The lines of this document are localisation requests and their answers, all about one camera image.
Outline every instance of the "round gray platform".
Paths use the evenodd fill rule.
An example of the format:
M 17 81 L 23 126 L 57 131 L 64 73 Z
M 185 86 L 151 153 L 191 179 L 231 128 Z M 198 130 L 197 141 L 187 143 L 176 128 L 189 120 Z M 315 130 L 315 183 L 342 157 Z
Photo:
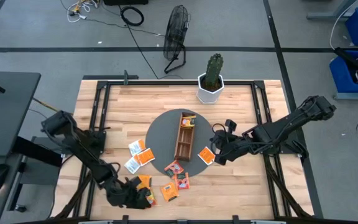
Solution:
M 207 168 L 207 165 L 198 157 L 198 153 L 205 146 L 209 147 L 211 144 L 209 139 L 214 136 L 211 125 L 204 117 L 185 109 L 167 111 L 150 125 L 146 135 L 146 146 L 152 149 L 155 156 L 155 159 L 151 162 L 153 166 L 162 174 L 165 174 L 164 168 L 174 161 L 173 155 L 182 112 L 193 113 L 197 116 L 190 162 L 179 161 L 185 172 L 188 172 L 191 177 Z

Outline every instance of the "white cable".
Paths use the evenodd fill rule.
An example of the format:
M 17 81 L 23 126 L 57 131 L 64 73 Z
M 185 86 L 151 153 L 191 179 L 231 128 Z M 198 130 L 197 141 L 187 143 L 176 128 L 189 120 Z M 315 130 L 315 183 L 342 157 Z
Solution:
M 71 23 L 74 23 L 74 22 L 78 22 L 80 21 L 81 19 L 86 19 L 86 16 L 82 16 L 80 13 L 75 13 L 75 15 L 78 15 L 79 18 L 74 20 L 74 21 L 71 21 L 70 20 L 70 13 L 72 13 L 73 11 L 71 11 L 70 9 L 73 7 L 73 6 L 76 6 L 77 4 L 79 4 L 80 2 L 78 1 L 77 3 L 74 3 L 72 4 L 69 8 L 67 8 L 67 21 L 68 22 L 71 22 Z M 93 6 L 92 3 L 89 3 L 89 2 L 82 2 L 81 3 L 81 8 L 83 8 L 86 12 L 90 12 L 91 11 L 91 8 L 89 6 Z
M 338 18 L 336 19 L 336 21 L 335 21 L 335 23 L 334 23 L 333 29 L 332 29 L 332 31 L 331 31 L 331 36 L 329 37 L 329 45 L 331 46 L 331 48 L 332 48 L 333 50 L 335 50 L 335 48 L 333 47 L 333 43 L 332 43 L 335 26 L 336 26 L 336 24 L 338 23 L 338 21 L 340 20 L 340 18 L 354 5 L 354 3 L 351 4 L 347 9 L 345 9 L 345 10 L 341 13 L 341 15 L 338 16 Z

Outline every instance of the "snack bag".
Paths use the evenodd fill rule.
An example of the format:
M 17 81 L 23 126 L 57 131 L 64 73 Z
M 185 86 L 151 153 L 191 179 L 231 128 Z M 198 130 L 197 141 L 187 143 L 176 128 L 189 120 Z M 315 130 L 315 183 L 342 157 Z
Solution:
M 165 201 L 170 202 L 178 197 L 178 190 L 173 182 L 169 182 L 167 185 L 160 187 L 162 195 Z
M 152 186 L 152 176 L 151 175 L 138 175 L 138 178 L 140 179 L 141 183 L 136 186 L 136 188 L 142 189 L 144 187 L 147 187 L 148 189 Z
M 131 174 L 135 174 L 136 171 L 141 167 L 139 159 L 137 158 L 137 155 L 132 156 L 125 164 L 124 166 L 131 172 Z
M 205 148 L 198 154 L 198 156 L 207 164 L 211 165 L 215 160 L 215 154 L 205 146 Z
M 187 172 L 184 174 L 175 174 L 175 183 L 178 190 L 189 189 L 190 181 Z
M 128 145 L 129 150 L 131 151 L 131 155 L 134 156 L 140 153 L 142 150 L 146 149 L 146 145 L 143 140 L 137 140 Z
M 151 175 L 138 175 L 141 183 L 136 186 L 137 190 L 140 190 L 144 187 L 148 188 L 150 192 L 146 195 L 146 199 L 151 205 L 156 205 L 157 202 L 155 200 L 155 196 L 153 190 L 151 189 L 152 186 L 152 176 Z
M 196 116 L 182 117 L 180 126 L 182 127 L 194 127 L 196 123 Z
M 138 158 L 141 166 L 144 166 L 150 161 L 155 159 L 153 152 L 150 148 L 143 150 L 142 152 L 136 154 L 135 156 Z
M 173 161 L 171 164 L 169 164 L 166 168 L 164 168 L 165 173 L 173 179 L 175 174 L 180 174 L 184 171 L 182 166 L 179 164 L 178 161 Z

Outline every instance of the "hexagonal planter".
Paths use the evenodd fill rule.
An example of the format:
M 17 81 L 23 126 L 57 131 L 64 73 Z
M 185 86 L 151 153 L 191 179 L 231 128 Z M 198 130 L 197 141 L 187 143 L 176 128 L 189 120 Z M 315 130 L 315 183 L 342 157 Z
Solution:
M 222 87 L 214 92 L 204 90 L 201 87 L 201 79 L 205 76 L 205 73 L 198 76 L 198 91 L 197 97 L 203 104 L 214 104 L 217 102 L 219 95 L 222 93 L 224 89 L 223 77 L 219 75 L 219 80 L 221 81 Z

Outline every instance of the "cactus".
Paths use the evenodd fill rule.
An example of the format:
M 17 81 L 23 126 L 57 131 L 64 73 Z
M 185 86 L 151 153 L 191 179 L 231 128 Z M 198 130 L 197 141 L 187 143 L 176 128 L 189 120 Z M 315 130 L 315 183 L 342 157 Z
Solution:
M 221 54 L 214 54 L 208 61 L 206 67 L 206 75 L 203 79 L 203 88 L 208 91 L 216 91 L 221 87 L 219 74 L 223 66 L 223 58 Z

